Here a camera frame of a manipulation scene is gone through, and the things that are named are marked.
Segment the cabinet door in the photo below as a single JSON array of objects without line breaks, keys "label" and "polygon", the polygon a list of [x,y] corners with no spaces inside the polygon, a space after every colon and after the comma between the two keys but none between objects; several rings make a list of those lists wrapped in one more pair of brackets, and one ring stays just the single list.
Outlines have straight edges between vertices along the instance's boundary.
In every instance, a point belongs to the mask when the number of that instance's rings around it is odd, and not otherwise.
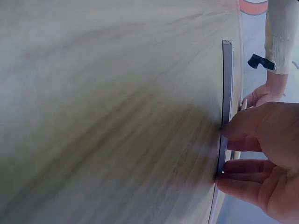
[{"label": "cabinet door", "polygon": [[207,223],[222,40],[237,0],[29,0],[0,9],[4,224]]}]

